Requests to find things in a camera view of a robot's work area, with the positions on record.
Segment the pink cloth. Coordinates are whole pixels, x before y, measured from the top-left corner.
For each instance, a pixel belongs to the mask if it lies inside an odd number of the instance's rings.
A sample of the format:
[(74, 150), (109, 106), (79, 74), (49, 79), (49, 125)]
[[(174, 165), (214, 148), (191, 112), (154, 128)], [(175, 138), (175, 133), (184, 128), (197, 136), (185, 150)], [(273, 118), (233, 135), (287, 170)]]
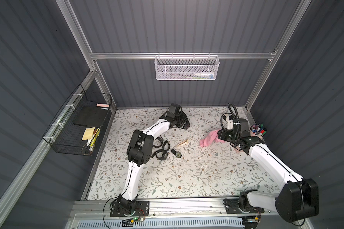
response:
[(199, 146), (204, 148), (210, 146), (214, 142), (224, 143), (223, 140), (218, 138), (218, 132), (219, 130), (211, 131), (204, 139), (200, 140)]

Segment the black strap wristwatch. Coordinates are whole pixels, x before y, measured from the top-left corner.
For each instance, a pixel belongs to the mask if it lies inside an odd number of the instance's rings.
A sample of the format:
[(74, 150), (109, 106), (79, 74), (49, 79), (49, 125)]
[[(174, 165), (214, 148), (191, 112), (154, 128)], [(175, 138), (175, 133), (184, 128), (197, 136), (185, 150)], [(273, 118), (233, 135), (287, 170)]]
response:
[(181, 129), (189, 129), (190, 128), (190, 122), (188, 120), (188, 118), (186, 116), (181, 117), (180, 120), (178, 121), (178, 123), (176, 124), (177, 128), (181, 128)]

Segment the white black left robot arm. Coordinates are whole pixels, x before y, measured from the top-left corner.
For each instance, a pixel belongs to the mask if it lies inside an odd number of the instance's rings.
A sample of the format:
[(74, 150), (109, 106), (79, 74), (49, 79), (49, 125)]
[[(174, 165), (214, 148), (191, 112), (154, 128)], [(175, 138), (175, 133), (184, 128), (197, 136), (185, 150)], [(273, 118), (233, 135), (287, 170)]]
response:
[(135, 130), (127, 147), (128, 173), (125, 186), (117, 197), (122, 213), (131, 215), (136, 208), (142, 170), (152, 158), (154, 140), (171, 128), (188, 129), (190, 122), (180, 105), (171, 104), (158, 121), (144, 130)]

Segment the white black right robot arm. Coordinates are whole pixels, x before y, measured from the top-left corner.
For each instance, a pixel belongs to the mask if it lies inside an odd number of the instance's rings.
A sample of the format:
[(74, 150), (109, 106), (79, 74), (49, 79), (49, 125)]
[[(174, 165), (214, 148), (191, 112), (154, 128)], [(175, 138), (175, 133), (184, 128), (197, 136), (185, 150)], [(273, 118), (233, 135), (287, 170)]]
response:
[(267, 209), (289, 223), (319, 214), (319, 188), (313, 179), (305, 179), (294, 172), (261, 138), (252, 136), (247, 120), (225, 113), (220, 124), (218, 138), (256, 160), (279, 187), (279, 192), (274, 194), (261, 193), (257, 189), (241, 192), (239, 208), (243, 213), (254, 208)]

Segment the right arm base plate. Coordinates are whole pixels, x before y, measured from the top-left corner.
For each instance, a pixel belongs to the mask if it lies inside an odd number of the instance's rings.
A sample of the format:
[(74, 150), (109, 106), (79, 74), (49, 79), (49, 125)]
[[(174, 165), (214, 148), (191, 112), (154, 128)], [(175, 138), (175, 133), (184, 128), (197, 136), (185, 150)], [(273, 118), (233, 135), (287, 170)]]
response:
[(260, 207), (252, 207), (245, 200), (240, 198), (225, 198), (222, 201), (227, 214), (238, 214), (238, 213), (258, 213), (263, 214), (265, 210)]

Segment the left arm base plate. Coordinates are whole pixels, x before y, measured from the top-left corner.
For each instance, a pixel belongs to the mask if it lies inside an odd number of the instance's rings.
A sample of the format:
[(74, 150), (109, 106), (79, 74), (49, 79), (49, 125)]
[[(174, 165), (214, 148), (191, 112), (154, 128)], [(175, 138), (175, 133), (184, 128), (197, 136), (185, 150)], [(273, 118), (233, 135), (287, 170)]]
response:
[(113, 201), (110, 205), (110, 217), (146, 217), (149, 210), (149, 201), (127, 202), (125, 205)]

